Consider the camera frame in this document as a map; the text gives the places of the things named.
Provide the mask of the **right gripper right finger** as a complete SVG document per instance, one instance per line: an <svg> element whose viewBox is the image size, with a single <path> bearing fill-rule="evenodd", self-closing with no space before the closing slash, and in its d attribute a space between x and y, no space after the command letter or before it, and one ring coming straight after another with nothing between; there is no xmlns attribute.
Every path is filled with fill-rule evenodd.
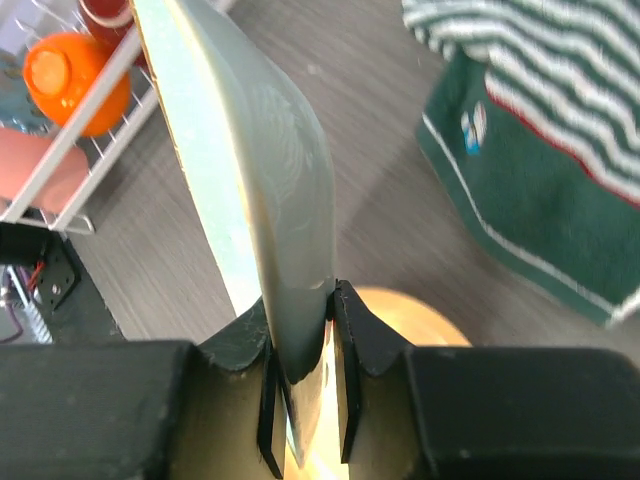
<svg viewBox="0 0 640 480"><path fill-rule="evenodd" d="M639 369L577 347L416 346L333 294L340 456L353 479L635 479Z"/></svg>

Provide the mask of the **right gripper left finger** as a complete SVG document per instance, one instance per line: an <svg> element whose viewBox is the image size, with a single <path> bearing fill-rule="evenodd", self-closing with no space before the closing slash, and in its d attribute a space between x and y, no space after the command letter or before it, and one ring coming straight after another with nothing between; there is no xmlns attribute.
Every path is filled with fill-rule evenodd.
<svg viewBox="0 0 640 480"><path fill-rule="evenodd" d="M185 340L5 346L5 479L279 479L285 412L264 306Z"/></svg>

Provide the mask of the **light green divided tray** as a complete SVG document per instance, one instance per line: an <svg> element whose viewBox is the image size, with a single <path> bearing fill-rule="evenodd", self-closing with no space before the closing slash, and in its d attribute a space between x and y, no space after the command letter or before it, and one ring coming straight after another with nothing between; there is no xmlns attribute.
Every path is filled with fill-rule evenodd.
<svg viewBox="0 0 640 480"><path fill-rule="evenodd" d="M263 301L304 464L324 390L335 187L299 88L216 1L132 5L171 138L232 305Z"/></svg>

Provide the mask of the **yellow round plate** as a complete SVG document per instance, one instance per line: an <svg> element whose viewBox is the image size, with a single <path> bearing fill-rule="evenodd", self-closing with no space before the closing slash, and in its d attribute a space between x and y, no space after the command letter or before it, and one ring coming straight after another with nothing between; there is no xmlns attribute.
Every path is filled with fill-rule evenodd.
<svg viewBox="0 0 640 480"><path fill-rule="evenodd" d="M421 300L382 287L357 286L368 309L401 336L416 345L468 346L469 340L444 315ZM325 354L323 403L306 462L299 466L293 448L286 451L285 480L347 479L349 470L340 462L335 355Z"/></svg>

